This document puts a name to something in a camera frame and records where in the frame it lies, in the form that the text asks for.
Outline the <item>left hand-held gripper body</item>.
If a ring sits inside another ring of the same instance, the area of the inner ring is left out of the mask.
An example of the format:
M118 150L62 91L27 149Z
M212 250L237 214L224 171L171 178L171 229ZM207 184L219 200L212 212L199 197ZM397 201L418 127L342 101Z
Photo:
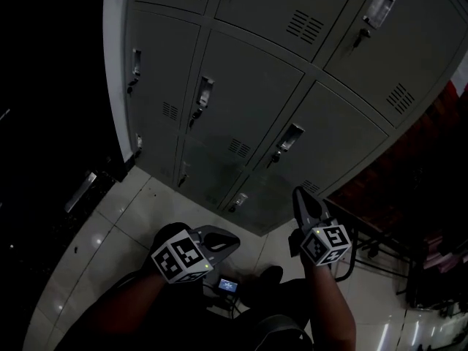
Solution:
M209 257L203 247L208 233L233 234L212 225L181 230L166 238L151 253L151 260L169 284L194 282L211 272L226 257Z

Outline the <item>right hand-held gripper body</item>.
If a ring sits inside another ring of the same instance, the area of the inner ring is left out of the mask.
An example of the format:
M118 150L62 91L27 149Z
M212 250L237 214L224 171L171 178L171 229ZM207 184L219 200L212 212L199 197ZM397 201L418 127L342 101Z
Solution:
M314 265L336 262L352 246L344 225L336 219L315 219L306 216L298 222L288 238L292 257L303 253Z

